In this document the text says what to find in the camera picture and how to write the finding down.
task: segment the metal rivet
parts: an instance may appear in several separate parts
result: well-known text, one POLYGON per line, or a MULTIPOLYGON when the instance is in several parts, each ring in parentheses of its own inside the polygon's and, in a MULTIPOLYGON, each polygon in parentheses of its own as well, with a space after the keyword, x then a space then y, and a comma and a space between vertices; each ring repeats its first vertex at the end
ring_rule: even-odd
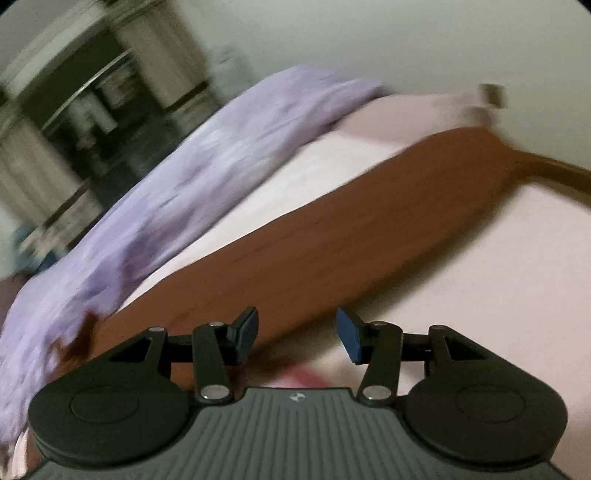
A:
POLYGON ((365 387, 362 393, 368 400, 386 400, 392 396, 392 391, 383 385, 370 385, 365 387))
POLYGON ((201 396, 206 400, 222 400, 230 394, 225 385, 207 385, 201 389, 201 396))

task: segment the logo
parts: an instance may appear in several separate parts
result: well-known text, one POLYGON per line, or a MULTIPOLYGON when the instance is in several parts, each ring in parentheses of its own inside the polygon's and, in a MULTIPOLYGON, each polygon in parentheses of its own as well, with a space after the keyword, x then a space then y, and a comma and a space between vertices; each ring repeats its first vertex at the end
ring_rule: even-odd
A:
POLYGON ((302 392, 292 393, 290 395, 290 400, 293 400, 296 403, 304 401, 305 399, 306 396, 302 392))

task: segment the black lever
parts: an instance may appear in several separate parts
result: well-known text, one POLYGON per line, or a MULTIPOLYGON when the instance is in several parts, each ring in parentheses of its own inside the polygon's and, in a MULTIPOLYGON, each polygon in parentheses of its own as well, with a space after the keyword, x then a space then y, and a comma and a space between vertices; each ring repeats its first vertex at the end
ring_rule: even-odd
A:
POLYGON ((258 311, 245 309, 231 324, 212 322, 193 331, 193 374, 195 396, 204 405, 234 400, 227 365, 239 365, 255 342, 258 311))
POLYGON ((369 364, 357 391, 361 403, 385 406, 396 399, 402 357, 402 329, 387 322, 365 323, 337 310, 337 333, 356 365, 369 364))

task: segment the pillow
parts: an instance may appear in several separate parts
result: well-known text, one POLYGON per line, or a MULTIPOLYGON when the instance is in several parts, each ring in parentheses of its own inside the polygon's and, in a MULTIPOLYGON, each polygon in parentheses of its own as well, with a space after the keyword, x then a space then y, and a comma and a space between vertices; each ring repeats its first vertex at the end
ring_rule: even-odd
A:
POLYGON ((0 333, 12 302, 30 278, 29 273, 18 272, 0 280, 0 333))
POLYGON ((491 107, 476 92, 455 95, 392 95, 345 117, 337 130, 385 142, 413 144, 460 127, 490 127, 491 107))

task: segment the lavender blanket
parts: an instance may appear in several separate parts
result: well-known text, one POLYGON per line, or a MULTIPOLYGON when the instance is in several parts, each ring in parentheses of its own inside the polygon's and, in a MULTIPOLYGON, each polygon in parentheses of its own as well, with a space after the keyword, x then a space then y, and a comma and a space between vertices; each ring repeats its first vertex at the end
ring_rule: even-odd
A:
POLYGON ((16 440, 31 398, 56 367, 51 344, 68 345, 85 312, 115 312, 298 147, 384 94, 376 82, 312 67, 272 75, 195 130, 72 252, 30 280, 0 336, 0 445, 16 440))

